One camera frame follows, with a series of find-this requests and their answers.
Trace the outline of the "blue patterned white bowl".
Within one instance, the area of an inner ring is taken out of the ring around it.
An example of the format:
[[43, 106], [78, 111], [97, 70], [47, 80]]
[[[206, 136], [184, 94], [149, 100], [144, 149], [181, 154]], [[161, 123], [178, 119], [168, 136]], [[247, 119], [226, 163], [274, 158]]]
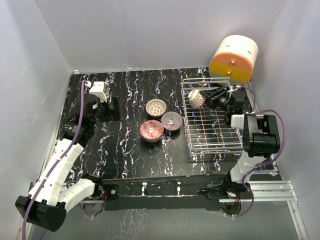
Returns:
[[205, 103], [206, 99], [202, 96], [198, 89], [193, 89], [188, 94], [188, 100], [193, 109], [198, 109]]

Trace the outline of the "red white patterned bowl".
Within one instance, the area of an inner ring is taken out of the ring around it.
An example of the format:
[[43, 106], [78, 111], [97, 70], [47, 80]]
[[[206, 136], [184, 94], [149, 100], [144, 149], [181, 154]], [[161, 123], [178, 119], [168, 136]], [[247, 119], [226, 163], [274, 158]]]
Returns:
[[146, 142], [155, 143], [160, 140], [165, 129], [160, 121], [151, 119], [142, 123], [139, 131], [140, 135]]

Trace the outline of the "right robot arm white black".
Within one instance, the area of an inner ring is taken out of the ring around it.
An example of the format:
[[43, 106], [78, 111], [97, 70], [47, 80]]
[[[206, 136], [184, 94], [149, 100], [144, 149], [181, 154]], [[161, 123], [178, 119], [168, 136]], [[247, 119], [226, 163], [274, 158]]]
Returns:
[[202, 90], [200, 94], [209, 108], [221, 108], [224, 111], [224, 121], [228, 127], [242, 131], [243, 148], [240, 158], [222, 184], [208, 185], [200, 193], [209, 195], [218, 192], [230, 199], [239, 197], [249, 187], [253, 172], [281, 148], [277, 118], [274, 115], [245, 113], [248, 96], [239, 85], [234, 89], [222, 86], [214, 90]]

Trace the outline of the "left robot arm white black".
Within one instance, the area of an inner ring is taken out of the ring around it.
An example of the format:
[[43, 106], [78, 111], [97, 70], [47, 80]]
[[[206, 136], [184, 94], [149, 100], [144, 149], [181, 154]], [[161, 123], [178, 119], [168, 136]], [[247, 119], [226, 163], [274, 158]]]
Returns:
[[117, 97], [112, 98], [112, 106], [110, 108], [108, 102], [93, 94], [81, 97], [80, 108], [65, 120], [42, 175], [27, 196], [19, 196], [15, 202], [25, 221], [55, 232], [62, 226], [67, 213], [82, 200], [87, 197], [97, 200], [103, 195], [101, 178], [88, 173], [70, 188], [62, 188], [74, 162], [94, 136], [96, 123], [120, 121]]

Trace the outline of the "cream orange yellow drawer cabinet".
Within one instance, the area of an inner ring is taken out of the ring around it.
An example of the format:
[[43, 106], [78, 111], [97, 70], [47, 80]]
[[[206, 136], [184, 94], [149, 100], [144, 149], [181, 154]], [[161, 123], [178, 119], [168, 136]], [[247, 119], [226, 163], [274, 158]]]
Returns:
[[243, 35], [229, 35], [218, 46], [208, 71], [212, 78], [229, 78], [230, 83], [245, 85], [252, 77], [259, 53], [257, 43]]

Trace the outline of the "white orange patterned bowl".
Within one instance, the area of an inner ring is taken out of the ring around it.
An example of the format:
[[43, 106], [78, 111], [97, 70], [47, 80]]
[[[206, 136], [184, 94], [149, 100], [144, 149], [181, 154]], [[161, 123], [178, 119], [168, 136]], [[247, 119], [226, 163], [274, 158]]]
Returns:
[[166, 112], [167, 105], [163, 100], [155, 98], [150, 100], [145, 108], [151, 117], [158, 118]]

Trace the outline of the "purple striped bowl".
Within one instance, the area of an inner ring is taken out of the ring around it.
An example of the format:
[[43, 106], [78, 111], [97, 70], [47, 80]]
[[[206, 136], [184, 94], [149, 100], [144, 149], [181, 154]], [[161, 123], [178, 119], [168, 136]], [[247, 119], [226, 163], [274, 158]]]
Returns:
[[169, 111], [161, 117], [161, 124], [167, 131], [173, 132], [182, 126], [183, 118], [179, 113]]

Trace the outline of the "black front mounting bar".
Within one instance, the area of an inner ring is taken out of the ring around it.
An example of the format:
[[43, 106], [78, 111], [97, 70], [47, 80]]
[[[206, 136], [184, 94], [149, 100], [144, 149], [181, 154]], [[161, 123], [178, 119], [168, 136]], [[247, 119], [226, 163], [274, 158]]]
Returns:
[[204, 174], [169, 177], [103, 179], [106, 211], [149, 209], [204, 209], [219, 211], [223, 198], [218, 189], [202, 193], [202, 189], [219, 186], [223, 175]]

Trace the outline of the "aluminium frame rail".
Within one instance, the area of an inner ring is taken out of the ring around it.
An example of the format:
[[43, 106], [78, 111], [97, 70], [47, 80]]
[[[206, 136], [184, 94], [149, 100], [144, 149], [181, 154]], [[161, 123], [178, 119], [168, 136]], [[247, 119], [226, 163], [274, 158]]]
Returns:
[[[272, 154], [269, 158], [267, 158], [263, 163], [260, 164], [259, 167], [272, 165], [280, 157], [280, 155], [283, 152], [283, 149], [285, 147], [285, 144], [286, 144], [287, 130], [286, 130], [285, 122], [282, 119], [281, 115], [273, 109], [262, 110], [260, 112], [253, 112], [252, 111], [249, 113], [255, 113], [257, 115], [273, 115], [276, 117], [278, 132], [279, 132], [279, 137], [280, 137], [280, 150], [277, 153]], [[244, 193], [246, 193], [246, 192], [250, 193], [250, 197], [251, 197], [251, 202], [249, 205], [250, 207], [253, 206], [253, 203], [255, 200], [269, 199], [271, 201], [281, 201], [281, 200], [287, 201], [288, 205], [289, 205], [290, 212], [291, 212], [291, 217], [292, 217], [293, 223], [296, 228], [298, 238], [300, 240], [308, 239], [308, 234], [306, 232], [302, 217], [300, 215], [300, 211], [298, 209], [296, 195], [292, 189], [287, 191], [288, 195], [282, 195], [282, 194], [280, 194], [279, 190], [276, 190], [276, 192], [273, 194], [268, 193], [266, 196], [256, 196], [255, 195], [256, 193], [252, 190], [252, 187], [250, 186], [250, 181], [248, 182], [248, 184], [249, 184], [249, 187], [247, 188], [247, 190]]]

